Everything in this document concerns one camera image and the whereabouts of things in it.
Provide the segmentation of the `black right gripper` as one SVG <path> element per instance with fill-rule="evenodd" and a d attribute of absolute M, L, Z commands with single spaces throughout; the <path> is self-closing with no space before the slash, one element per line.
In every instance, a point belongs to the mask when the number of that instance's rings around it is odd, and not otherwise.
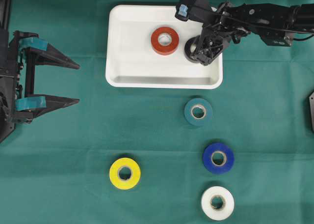
<path fill-rule="evenodd" d="M 229 2 L 221 3 L 216 11 L 213 10 L 214 21 L 208 24 L 201 23 L 200 39 L 192 58 L 200 60 L 200 64 L 203 66 L 211 64 L 228 48 L 230 42 L 238 44 L 241 38 L 251 34 L 241 24 L 238 25 L 234 20 L 228 20 L 230 14 L 224 9 L 230 7 L 231 3 Z"/>

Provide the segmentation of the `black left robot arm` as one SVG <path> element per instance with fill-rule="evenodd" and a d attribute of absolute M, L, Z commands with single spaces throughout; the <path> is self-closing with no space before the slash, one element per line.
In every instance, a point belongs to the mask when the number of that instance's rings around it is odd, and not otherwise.
<path fill-rule="evenodd" d="M 12 0 L 0 0 L 0 140 L 16 124 L 30 124 L 46 113 L 77 104 L 79 99 L 34 94 L 35 67 L 51 65 L 70 69 L 80 66 L 39 35 L 15 31 L 9 40 Z"/>

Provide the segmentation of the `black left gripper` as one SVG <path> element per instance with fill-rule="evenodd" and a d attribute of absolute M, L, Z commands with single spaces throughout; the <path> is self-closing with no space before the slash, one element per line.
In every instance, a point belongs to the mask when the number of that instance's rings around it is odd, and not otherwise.
<path fill-rule="evenodd" d="M 79 102 L 79 99 L 32 94 L 22 97 L 23 87 L 19 84 L 22 63 L 19 52 L 25 61 L 34 59 L 35 65 L 60 66 L 79 69 L 80 65 L 65 56 L 50 43 L 32 32 L 14 32 L 9 41 L 9 32 L 0 31 L 0 117 L 4 121 L 30 123 L 34 117 L 65 108 Z"/>

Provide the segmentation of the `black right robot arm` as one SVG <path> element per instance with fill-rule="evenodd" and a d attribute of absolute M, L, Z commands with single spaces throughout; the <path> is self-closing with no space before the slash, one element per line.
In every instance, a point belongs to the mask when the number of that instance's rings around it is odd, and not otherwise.
<path fill-rule="evenodd" d="M 202 24 L 200 35 L 190 38 L 184 46 L 185 57 L 203 66 L 211 64 L 233 42 L 240 43 L 252 33 L 268 46 L 290 47 L 298 41 L 295 34 L 314 36 L 314 6 L 302 4 L 281 6 L 271 3 L 233 6 L 222 2 L 213 10 L 209 0 L 180 0 L 175 17 L 181 21 Z"/>

